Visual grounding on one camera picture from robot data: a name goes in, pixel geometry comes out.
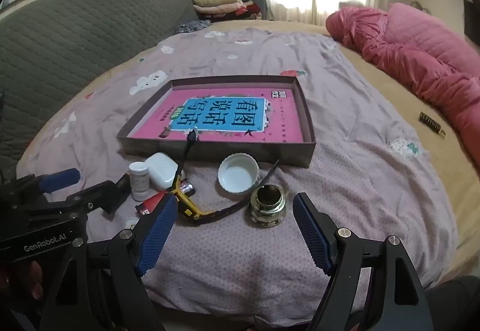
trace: small bottle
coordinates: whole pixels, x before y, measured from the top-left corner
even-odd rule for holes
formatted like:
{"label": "small bottle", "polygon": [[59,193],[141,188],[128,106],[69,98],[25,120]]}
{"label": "small bottle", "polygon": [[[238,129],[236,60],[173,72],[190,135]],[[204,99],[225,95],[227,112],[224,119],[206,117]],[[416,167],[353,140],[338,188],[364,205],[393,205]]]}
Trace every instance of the small bottle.
{"label": "small bottle", "polygon": [[149,198],[150,173],[147,164],[134,162],[128,166],[130,175],[131,195],[135,201],[145,201]]}

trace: gray sofa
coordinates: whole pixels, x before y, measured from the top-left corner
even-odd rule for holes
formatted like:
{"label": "gray sofa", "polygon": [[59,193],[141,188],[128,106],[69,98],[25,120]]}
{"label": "gray sofa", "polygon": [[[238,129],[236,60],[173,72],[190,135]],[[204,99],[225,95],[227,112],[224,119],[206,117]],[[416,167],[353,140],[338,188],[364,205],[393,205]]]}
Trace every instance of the gray sofa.
{"label": "gray sofa", "polygon": [[36,0],[0,20],[0,169],[105,71],[198,20],[191,0]]}

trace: plastic lid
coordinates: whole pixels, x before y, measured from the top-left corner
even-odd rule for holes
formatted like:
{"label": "plastic lid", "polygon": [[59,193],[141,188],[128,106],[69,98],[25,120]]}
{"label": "plastic lid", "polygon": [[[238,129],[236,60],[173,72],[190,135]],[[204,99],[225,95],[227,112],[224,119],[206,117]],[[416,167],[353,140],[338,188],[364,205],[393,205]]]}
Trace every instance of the plastic lid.
{"label": "plastic lid", "polygon": [[244,194],[257,183],[259,173],[253,157],[246,153],[235,153],[220,164],[218,181],[229,193]]}
{"label": "plastic lid", "polygon": [[125,222],[125,229],[133,229],[135,228],[135,225],[137,225],[138,221],[140,218],[138,217],[130,217],[126,222]]}
{"label": "plastic lid", "polygon": [[144,162],[134,162],[128,166],[128,170],[134,175],[143,175],[148,173],[148,165]]}

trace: pink blanket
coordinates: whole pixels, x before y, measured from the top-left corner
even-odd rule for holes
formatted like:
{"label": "pink blanket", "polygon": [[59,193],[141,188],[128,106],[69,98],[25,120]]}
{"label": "pink blanket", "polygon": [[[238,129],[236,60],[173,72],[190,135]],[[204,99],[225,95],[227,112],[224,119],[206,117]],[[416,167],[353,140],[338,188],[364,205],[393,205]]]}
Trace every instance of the pink blanket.
{"label": "pink blanket", "polygon": [[344,8],[326,21],[332,37],[438,108],[480,166],[480,56],[435,17],[402,3],[387,13]]}

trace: brown box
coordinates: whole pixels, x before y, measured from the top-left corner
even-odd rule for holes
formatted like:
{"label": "brown box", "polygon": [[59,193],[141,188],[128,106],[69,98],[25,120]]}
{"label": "brown box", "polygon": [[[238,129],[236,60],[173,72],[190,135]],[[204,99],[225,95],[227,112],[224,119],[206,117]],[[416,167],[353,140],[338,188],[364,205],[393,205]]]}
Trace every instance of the brown box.
{"label": "brown box", "polygon": [[199,141],[190,150],[189,160],[219,162],[233,153],[247,153],[259,162],[274,163],[280,159],[280,164],[283,165],[308,167],[315,150],[315,132],[302,88],[296,77],[289,76],[239,75],[171,80],[160,88],[118,132],[117,137],[124,152],[139,156],[151,156],[156,152],[164,152],[173,159],[181,159],[186,141],[140,139],[130,137],[130,134],[136,131],[142,119],[154,106],[158,106],[159,101],[164,101],[171,91],[202,88],[212,89],[212,93],[214,93],[215,88],[231,87],[291,90],[297,108],[303,142],[291,144],[202,141],[200,135]]}

